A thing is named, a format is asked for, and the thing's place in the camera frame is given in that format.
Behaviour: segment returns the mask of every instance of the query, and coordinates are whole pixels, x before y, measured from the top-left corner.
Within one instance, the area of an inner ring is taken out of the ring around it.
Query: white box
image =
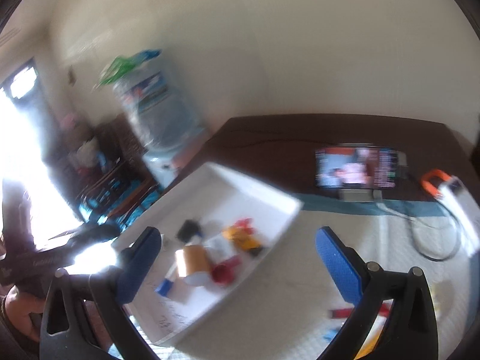
[[[116,251],[131,245],[147,226],[155,226],[174,239],[183,222],[193,219],[208,238],[242,218],[253,219],[255,237],[267,250],[255,259],[243,253],[237,280],[227,288],[213,283],[191,287],[177,279],[168,299],[155,289],[173,263],[175,250],[181,247],[172,242],[160,252],[135,299],[127,305],[148,338],[162,346],[177,343],[255,270],[301,207],[300,200],[215,163],[204,164],[152,205],[115,240],[112,246]]]

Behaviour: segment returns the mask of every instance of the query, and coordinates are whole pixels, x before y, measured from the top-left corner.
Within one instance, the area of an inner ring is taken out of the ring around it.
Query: plastic water container
[[[167,84],[161,57],[127,73],[113,91],[140,142],[150,150],[175,149],[198,133],[199,119],[182,93]]]

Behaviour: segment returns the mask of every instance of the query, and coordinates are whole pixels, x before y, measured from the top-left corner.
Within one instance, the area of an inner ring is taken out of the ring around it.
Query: packing tape roll
[[[175,252],[178,276],[191,286],[204,286],[210,282],[211,266],[202,245],[187,245]]]

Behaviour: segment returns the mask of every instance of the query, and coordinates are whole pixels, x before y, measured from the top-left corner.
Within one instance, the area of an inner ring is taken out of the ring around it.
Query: smartphone
[[[387,147],[326,147],[316,160],[316,183],[323,188],[393,188],[398,176],[398,152]]]

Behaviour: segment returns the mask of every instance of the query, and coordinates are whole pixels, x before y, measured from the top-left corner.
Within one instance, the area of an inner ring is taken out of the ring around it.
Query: brown table
[[[217,162],[290,193],[334,196],[315,186],[315,149],[341,143],[393,147],[407,156],[419,179],[439,168],[458,176],[477,202],[480,180],[457,140],[442,123],[389,116],[307,114],[229,119],[183,169],[176,183],[207,161]],[[418,185],[399,180],[386,199],[426,200]]]

